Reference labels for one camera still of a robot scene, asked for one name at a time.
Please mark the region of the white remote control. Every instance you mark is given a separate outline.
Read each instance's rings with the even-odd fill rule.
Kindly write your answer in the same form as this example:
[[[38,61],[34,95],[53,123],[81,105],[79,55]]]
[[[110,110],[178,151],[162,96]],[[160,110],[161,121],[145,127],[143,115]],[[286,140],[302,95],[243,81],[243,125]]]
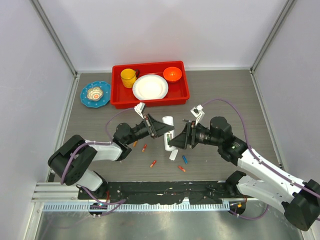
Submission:
[[[174,126],[174,118],[172,116],[164,116],[162,118],[162,122]],[[172,152],[175,150],[174,146],[169,145],[169,141],[171,141],[175,137],[175,130],[170,130],[163,135],[164,138],[164,149],[167,152]]]

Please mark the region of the white battery cover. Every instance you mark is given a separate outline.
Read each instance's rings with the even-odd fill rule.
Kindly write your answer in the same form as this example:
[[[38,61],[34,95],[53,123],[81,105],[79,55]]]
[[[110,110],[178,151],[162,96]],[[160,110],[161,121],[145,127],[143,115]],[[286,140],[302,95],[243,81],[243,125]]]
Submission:
[[[177,155],[178,155],[178,152],[179,152],[178,149],[173,150],[173,151],[171,152],[170,156],[169,156],[169,159],[170,159],[171,161],[174,161],[174,160],[176,159]]]

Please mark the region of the green battery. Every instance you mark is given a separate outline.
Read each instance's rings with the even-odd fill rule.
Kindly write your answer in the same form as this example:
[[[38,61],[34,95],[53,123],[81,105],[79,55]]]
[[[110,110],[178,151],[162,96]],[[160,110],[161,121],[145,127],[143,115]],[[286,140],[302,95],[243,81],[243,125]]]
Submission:
[[[168,146],[171,147],[170,144],[169,144],[169,142],[170,142],[170,140],[172,139],[172,134],[171,134],[171,133],[167,133],[167,134],[166,134],[166,139],[167,139],[167,144],[168,144]]]

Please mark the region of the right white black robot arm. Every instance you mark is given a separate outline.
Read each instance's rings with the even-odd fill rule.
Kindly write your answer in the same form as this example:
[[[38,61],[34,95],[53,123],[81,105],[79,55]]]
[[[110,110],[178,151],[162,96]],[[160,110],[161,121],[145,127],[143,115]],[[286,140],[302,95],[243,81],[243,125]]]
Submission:
[[[235,171],[226,180],[226,193],[256,198],[284,214],[301,231],[308,231],[320,219],[320,185],[313,179],[304,181],[272,164],[253,148],[233,135],[232,127],[222,116],[213,117],[209,127],[187,121],[183,131],[169,141],[180,149],[197,144],[217,147],[227,162],[257,177]]]

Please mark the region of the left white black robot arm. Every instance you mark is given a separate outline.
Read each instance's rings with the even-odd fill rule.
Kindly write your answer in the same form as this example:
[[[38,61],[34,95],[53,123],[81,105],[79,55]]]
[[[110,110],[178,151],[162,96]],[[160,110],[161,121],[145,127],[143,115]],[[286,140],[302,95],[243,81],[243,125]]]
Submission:
[[[49,157],[47,164],[60,177],[62,184],[77,185],[88,192],[89,196],[100,200],[106,195],[108,184],[98,173],[89,170],[92,162],[122,161],[132,151],[130,144],[148,136],[158,138],[172,130],[172,124],[158,121],[146,114],[134,127],[120,123],[111,142],[89,141],[78,134],[73,135]]]

